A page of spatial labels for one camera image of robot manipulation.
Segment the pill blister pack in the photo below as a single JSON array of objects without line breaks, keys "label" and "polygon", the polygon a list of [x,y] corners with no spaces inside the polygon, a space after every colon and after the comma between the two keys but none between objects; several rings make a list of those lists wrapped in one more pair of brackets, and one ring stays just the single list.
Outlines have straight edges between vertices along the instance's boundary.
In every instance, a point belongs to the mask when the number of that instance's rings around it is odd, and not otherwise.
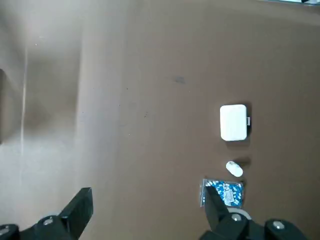
[{"label": "pill blister pack", "polygon": [[201,204],[206,202],[205,187],[215,187],[224,204],[232,208],[241,208],[244,199],[244,185],[242,182],[221,181],[215,179],[203,179],[201,190]]}]

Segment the white cylindrical object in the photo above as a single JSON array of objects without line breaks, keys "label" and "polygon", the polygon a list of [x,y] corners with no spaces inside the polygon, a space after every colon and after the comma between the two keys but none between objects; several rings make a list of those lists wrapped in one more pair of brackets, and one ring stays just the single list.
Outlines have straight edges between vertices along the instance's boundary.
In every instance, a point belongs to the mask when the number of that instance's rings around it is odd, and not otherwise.
[{"label": "white cylindrical object", "polygon": [[244,174],[242,168],[234,161],[228,161],[225,165],[226,169],[235,177],[241,177]]}]

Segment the screw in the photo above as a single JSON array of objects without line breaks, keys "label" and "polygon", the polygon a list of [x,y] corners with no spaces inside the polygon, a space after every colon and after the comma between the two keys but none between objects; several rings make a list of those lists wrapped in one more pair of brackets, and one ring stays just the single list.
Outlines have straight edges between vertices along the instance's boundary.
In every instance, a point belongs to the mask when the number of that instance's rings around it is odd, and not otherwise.
[{"label": "screw", "polygon": [[234,220],[234,221],[241,221],[241,216],[237,213],[235,214],[232,214],[231,218]]},{"label": "screw", "polygon": [[54,220],[52,219],[52,216],[46,220],[44,220],[43,225],[49,225],[52,224],[54,222]]},{"label": "screw", "polygon": [[8,233],[9,231],[9,226],[5,226],[5,228],[0,229],[0,236]]},{"label": "screw", "polygon": [[279,229],[279,230],[285,228],[285,225],[284,225],[282,222],[280,222],[280,221],[274,221],[274,222],[273,222],[273,226],[274,226],[276,229]]}]

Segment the blue packet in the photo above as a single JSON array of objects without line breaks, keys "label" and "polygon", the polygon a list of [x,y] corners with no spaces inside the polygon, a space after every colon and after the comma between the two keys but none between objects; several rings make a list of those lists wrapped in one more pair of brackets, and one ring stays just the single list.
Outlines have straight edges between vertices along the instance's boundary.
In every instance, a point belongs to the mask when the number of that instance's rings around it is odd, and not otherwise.
[{"label": "blue packet", "polygon": [[222,181],[215,179],[203,179],[201,190],[201,204],[203,207],[206,202],[205,187],[215,187],[217,193],[227,207],[241,208],[244,199],[244,185],[242,182]]}]

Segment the small white box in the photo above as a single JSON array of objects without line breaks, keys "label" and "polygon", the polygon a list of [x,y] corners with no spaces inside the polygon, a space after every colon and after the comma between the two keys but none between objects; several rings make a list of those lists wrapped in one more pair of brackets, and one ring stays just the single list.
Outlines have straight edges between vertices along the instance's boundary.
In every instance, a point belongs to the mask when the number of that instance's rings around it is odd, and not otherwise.
[{"label": "small white box", "polygon": [[241,141],[247,138],[247,108],[243,104],[223,105],[220,108],[221,138]]}]

